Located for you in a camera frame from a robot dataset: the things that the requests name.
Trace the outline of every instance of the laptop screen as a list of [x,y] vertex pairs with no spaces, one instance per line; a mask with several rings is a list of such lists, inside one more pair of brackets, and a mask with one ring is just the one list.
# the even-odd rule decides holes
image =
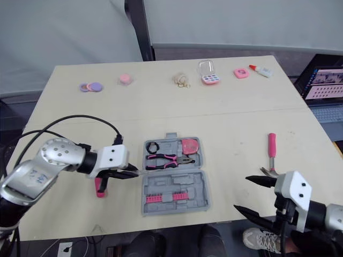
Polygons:
[[343,67],[315,68],[301,96],[308,105],[343,103]]

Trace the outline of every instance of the white shoe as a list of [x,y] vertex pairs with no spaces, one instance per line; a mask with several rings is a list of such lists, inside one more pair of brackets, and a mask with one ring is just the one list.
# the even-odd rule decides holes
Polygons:
[[250,249],[281,253],[279,251],[280,237],[258,228],[249,228],[245,230],[243,232],[243,243]]

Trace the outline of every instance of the power outlet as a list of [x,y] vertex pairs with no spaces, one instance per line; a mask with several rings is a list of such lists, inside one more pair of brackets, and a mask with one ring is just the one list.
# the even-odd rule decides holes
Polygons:
[[66,253],[63,250],[67,247],[71,247],[73,245],[73,242],[67,242],[67,243],[60,243],[58,247],[57,257],[70,257],[71,256],[71,250],[72,248],[69,248],[69,251]]

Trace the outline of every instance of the glue bottle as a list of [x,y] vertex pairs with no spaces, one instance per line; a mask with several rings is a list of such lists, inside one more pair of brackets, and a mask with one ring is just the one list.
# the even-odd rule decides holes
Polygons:
[[249,67],[251,69],[253,69],[254,71],[256,71],[258,74],[261,74],[267,78],[270,78],[273,75],[273,72],[269,69],[263,68],[263,67],[258,67],[255,65],[249,65]]

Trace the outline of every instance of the gray tool case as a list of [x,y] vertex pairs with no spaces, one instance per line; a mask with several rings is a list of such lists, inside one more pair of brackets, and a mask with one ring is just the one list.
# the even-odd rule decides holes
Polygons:
[[170,160],[162,158],[148,160],[147,156],[150,153],[146,150],[146,146],[150,142],[156,142],[159,145],[157,154],[176,154],[177,157],[182,157],[185,156],[182,153],[182,139],[198,141],[198,152],[188,155],[189,158],[194,159],[194,162],[180,164],[176,168],[144,171],[146,175],[143,176],[141,194],[143,216],[201,211],[208,210],[210,207],[207,179],[205,172],[200,169],[203,156],[198,138],[177,138],[176,133],[167,133],[165,139],[146,141],[144,143],[143,170],[146,169],[146,166],[164,165],[170,162]]

